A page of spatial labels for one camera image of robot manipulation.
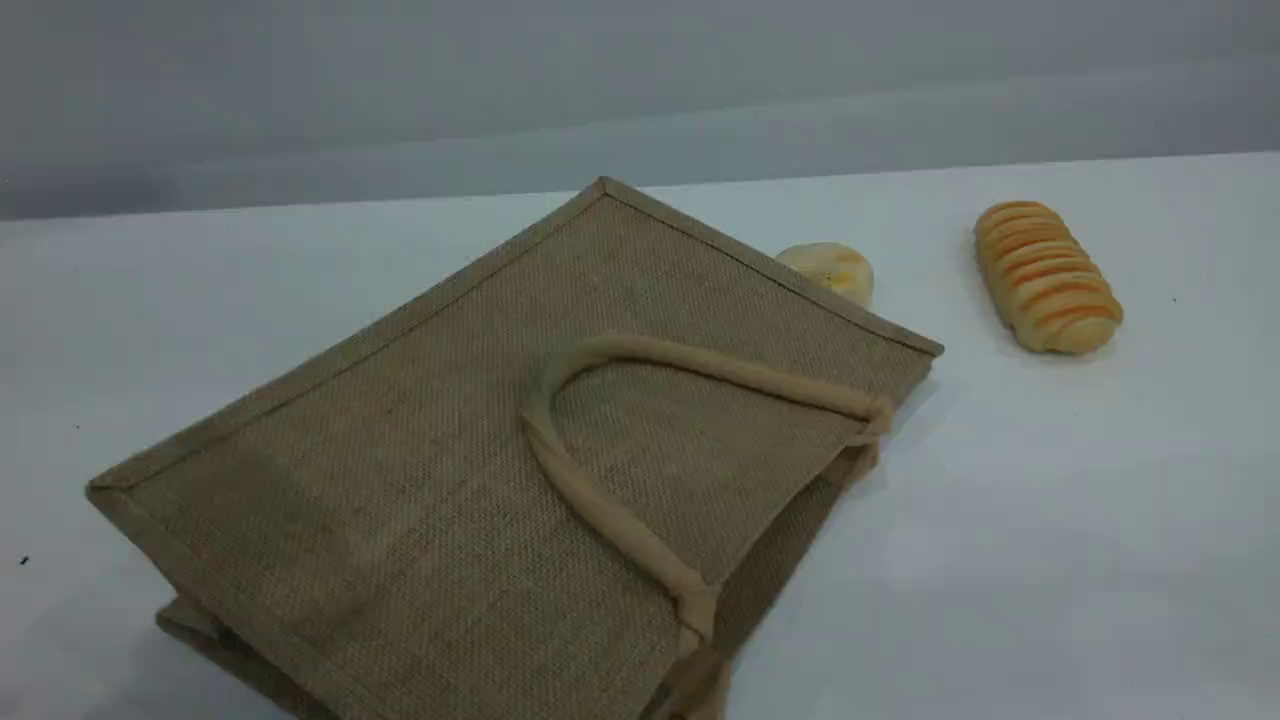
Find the bag handle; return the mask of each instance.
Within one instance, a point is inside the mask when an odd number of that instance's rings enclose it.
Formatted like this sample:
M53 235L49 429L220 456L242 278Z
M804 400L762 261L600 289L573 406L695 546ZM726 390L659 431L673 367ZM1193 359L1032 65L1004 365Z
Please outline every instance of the bag handle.
M557 355L543 370L521 415L525 433L547 479L584 523L662 584L676 601L680 618L680 657L709 642L716 625L719 588L686 565L648 525L595 480L564 448L552 423L552 397L575 375L616 360L640 360L689 370L756 392L867 420L852 445L873 445L890 429L893 406L883 397L835 383L773 370L701 347L641 336L599 336L584 340ZM869 469L870 461L860 468Z

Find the jute bag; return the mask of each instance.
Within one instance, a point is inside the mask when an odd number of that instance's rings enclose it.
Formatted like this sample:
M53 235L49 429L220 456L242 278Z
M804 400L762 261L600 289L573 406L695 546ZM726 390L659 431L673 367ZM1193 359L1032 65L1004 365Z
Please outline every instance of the jute bag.
M88 497L302 717L713 717L941 351L602 179Z

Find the bread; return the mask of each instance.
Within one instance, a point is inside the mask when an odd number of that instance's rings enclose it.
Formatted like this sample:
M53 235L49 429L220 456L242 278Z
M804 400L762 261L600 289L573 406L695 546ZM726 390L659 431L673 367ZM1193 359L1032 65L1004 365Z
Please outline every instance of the bread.
M1027 350L1091 352L1124 320L1098 266L1044 205L992 205L973 234L996 310Z
M787 247L777 260L863 307L872 302L876 277L870 263L856 250L835 242L814 242Z

